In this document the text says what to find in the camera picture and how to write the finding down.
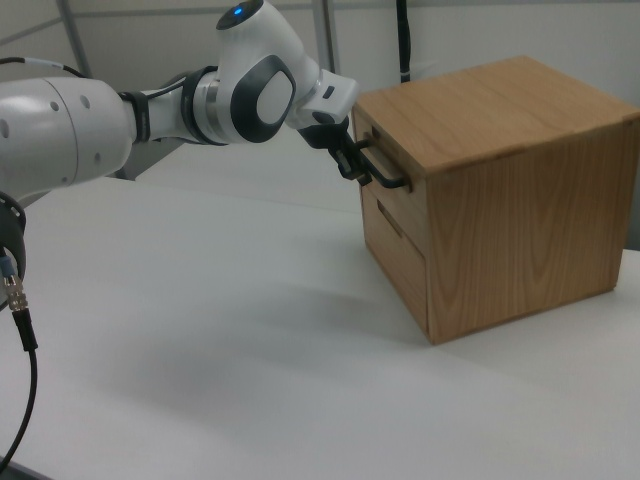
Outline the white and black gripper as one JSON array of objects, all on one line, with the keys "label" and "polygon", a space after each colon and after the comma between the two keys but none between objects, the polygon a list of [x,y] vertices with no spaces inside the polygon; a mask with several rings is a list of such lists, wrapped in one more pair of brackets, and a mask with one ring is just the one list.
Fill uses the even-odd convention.
[{"label": "white and black gripper", "polygon": [[348,135],[349,114],[360,94],[359,83],[351,78],[320,71],[311,90],[292,106],[292,129],[313,149],[330,150],[341,176],[369,184],[371,175],[359,147]]}]

